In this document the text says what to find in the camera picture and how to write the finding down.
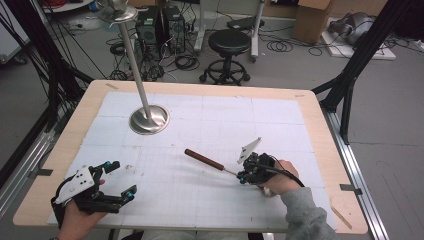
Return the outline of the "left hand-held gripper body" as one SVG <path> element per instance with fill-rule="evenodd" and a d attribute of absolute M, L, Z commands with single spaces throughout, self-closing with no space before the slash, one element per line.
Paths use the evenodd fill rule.
<path fill-rule="evenodd" d="M 105 195 L 99 190 L 101 176 L 104 172 L 97 166 L 83 166 L 76 173 L 65 179 L 51 199 L 55 215 L 63 215 L 65 206 L 74 200 L 78 209 L 86 213 L 107 212 L 118 213 L 122 204 L 120 197 Z"/>

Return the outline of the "black round stool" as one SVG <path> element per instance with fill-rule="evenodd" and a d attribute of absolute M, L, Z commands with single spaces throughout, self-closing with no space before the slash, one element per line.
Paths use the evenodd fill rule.
<path fill-rule="evenodd" d="M 235 84 L 240 86 L 242 81 L 249 81 L 250 75 L 245 67 L 233 60 L 234 56 L 247 52 L 250 48 L 250 38 L 247 34 L 225 29 L 212 33 L 208 39 L 209 47 L 219 54 L 220 59 L 213 61 L 199 76 L 204 83 L 210 77 L 215 85 Z"/>

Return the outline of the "grey bag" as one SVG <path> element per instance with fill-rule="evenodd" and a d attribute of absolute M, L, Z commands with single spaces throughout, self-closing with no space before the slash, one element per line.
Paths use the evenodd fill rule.
<path fill-rule="evenodd" d="M 337 33 L 348 44 L 354 46 L 359 43 L 370 30 L 374 19 L 363 12 L 347 13 L 341 19 L 331 21 L 329 33 Z"/>

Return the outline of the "person's left hand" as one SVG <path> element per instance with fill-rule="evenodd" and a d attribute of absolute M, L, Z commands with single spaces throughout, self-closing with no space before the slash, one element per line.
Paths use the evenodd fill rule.
<path fill-rule="evenodd" d="M 74 200 L 67 203 L 62 227 L 57 234 L 59 240 L 84 240 L 106 212 L 87 214 L 80 211 Z"/>

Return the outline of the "aluminium rail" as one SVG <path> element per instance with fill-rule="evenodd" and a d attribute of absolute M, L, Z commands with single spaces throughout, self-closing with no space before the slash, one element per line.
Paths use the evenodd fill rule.
<path fill-rule="evenodd" d="M 41 132 L 22 151 L 16 153 L 17 164 L 0 188 L 0 219 L 6 215 L 26 182 L 31 179 L 30 172 L 42 169 L 43 161 L 55 143 L 55 136 L 54 131 Z"/>
<path fill-rule="evenodd" d="M 337 114 L 323 111 L 323 115 L 332 133 L 345 170 L 347 171 L 348 178 L 351 182 L 350 187 L 357 197 L 373 239 L 390 240 L 356 160 L 353 149 L 349 143 L 344 141 L 342 135 L 339 133 L 341 123 Z"/>

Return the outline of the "black flat device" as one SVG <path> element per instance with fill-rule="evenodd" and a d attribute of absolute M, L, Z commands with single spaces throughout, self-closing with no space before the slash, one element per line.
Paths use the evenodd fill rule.
<path fill-rule="evenodd" d="M 251 30 L 256 26 L 256 17 L 246 17 L 242 19 L 232 20 L 227 23 L 227 27 L 230 29 L 238 30 Z"/>

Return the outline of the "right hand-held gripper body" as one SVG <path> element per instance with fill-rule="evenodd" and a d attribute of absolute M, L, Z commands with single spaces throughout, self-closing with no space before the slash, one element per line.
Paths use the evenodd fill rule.
<path fill-rule="evenodd" d="M 243 146 L 237 160 L 237 163 L 242 164 L 243 169 L 249 172 L 248 175 L 240 177 L 250 178 L 250 184 L 253 185 L 263 184 L 277 174 L 274 168 L 275 160 L 266 153 L 259 155 L 255 152 L 260 142 L 261 138 L 258 137 L 256 140 Z"/>

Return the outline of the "metal ladle with wooden handle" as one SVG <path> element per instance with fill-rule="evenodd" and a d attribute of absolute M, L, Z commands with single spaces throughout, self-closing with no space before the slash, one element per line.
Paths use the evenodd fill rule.
<path fill-rule="evenodd" d="M 226 169 L 224 167 L 224 165 L 222 165 L 222 164 L 220 164 L 220 163 L 218 163 L 218 162 L 216 162 L 214 160 L 211 160 L 210 158 L 205 157 L 205 156 L 203 156 L 203 155 L 201 155 L 201 154 L 199 154 L 197 152 L 194 152 L 193 150 L 185 149 L 184 150 L 184 153 L 186 155 L 188 155 L 188 156 L 190 156 L 190 157 L 192 157 L 192 158 L 194 158 L 194 159 L 196 159 L 196 160 L 204 163 L 204 164 L 207 164 L 207 165 L 209 165 L 209 166 L 211 166 L 211 167 L 213 167 L 215 169 L 218 169 L 219 171 L 225 171 L 225 172 L 230 173 L 230 174 L 232 174 L 234 176 L 237 176 L 237 174 L 235 172 L 232 172 L 232 171 Z M 271 196 L 275 196 L 276 195 L 274 192 L 272 192 L 267 187 L 259 187 L 259 188 L 261 189 L 262 193 L 264 193 L 265 196 L 267 196 L 267 197 L 271 197 Z"/>

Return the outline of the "person's right hand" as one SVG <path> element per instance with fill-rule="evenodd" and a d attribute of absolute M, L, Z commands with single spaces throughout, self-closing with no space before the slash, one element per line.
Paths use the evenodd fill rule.
<path fill-rule="evenodd" d="M 287 170 L 296 177 L 299 176 L 298 171 L 290 161 L 279 160 L 276 168 Z M 267 182 L 260 184 L 260 187 L 268 188 L 274 195 L 281 195 L 299 189 L 300 185 L 283 174 L 277 174 Z"/>

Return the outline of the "black metal frame post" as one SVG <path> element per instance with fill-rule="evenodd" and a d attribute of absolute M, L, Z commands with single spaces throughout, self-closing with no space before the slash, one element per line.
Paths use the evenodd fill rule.
<path fill-rule="evenodd" d="M 357 49 L 375 49 L 381 46 L 415 1 L 388 0 Z M 354 85 L 370 60 L 370 57 L 363 55 L 350 58 L 337 77 L 312 90 L 315 94 L 329 91 L 327 96 L 320 101 L 320 106 L 328 112 L 335 113 L 338 104 L 343 102 L 339 133 L 346 143 L 349 143 L 348 129 Z"/>

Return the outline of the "black table bracket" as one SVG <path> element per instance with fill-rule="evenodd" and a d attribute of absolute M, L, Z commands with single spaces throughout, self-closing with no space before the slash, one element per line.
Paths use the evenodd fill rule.
<path fill-rule="evenodd" d="M 351 191 L 357 196 L 363 194 L 360 188 L 356 188 L 355 186 L 351 184 L 339 184 L 339 186 L 342 191 Z"/>
<path fill-rule="evenodd" d="M 37 176 L 50 176 L 52 172 L 52 169 L 35 169 L 30 172 L 29 178 L 35 179 Z"/>

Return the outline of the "black computer tower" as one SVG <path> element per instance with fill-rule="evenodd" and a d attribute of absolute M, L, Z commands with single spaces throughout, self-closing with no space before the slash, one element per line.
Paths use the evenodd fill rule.
<path fill-rule="evenodd" d="M 185 51 L 185 19 L 177 6 L 163 8 L 167 40 L 176 53 Z"/>
<path fill-rule="evenodd" d="M 138 37 L 146 44 L 157 44 L 159 42 L 161 22 L 158 6 L 146 6 L 138 12 L 136 31 Z"/>

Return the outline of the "white stand leg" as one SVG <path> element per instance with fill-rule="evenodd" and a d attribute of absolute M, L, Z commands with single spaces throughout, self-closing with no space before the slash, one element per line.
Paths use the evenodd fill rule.
<path fill-rule="evenodd" d="M 265 6 L 265 0 L 259 0 L 259 5 L 257 8 L 256 16 L 255 16 L 255 22 L 254 22 L 254 28 L 251 31 L 251 60 L 253 63 L 256 62 L 258 56 L 259 56 L 259 28 L 261 23 L 261 17 L 263 13 L 263 9 Z"/>
<path fill-rule="evenodd" d="M 202 44 L 204 41 L 204 35 L 205 35 L 205 0 L 199 0 L 199 27 L 197 31 L 197 37 L 194 44 L 194 52 L 199 55 L 202 49 Z"/>

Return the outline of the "cardboard box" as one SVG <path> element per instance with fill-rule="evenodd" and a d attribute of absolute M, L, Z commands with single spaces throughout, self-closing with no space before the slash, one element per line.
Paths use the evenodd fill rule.
<path fill-rule="evenodd" d="M 299 0 L 293 38 L 316 44 L 327 24 L 332 0 Z"/>

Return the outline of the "metal stand with round base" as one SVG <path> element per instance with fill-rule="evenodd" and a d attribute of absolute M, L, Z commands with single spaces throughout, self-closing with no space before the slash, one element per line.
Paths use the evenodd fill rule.
<path fill-rule="evenodd" d="M 110 25 L 119 27 L 127 57 L 133 72 L 142 106 L 129 118 L 130 128 L 141 135 L 151 135 L 164 130 L 169 124 L 170 114 L 162 106 L 150 105 L 147 100 L 139 67 L 132 47 L 127 23 L 135 21 L 138 10 L 128 5 L 128 0 L 95 0 L 100 9 L 100 18 Z"/>

